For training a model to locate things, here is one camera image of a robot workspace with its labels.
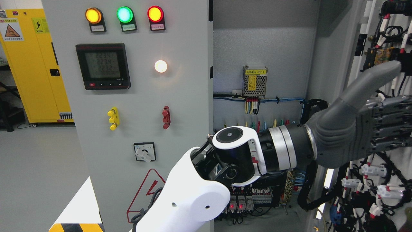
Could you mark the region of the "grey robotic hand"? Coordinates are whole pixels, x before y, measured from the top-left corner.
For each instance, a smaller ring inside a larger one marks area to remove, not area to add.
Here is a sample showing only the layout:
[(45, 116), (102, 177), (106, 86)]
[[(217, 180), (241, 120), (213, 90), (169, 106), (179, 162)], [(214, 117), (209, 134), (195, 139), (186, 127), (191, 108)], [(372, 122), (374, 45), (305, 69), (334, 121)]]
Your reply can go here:
[(411, 95), (372, 98), (400, 71), (399, 61), (367, 69), (326, 110), (308, 120), (318, 165), (335, 169), (370, 154), (411, 146)]

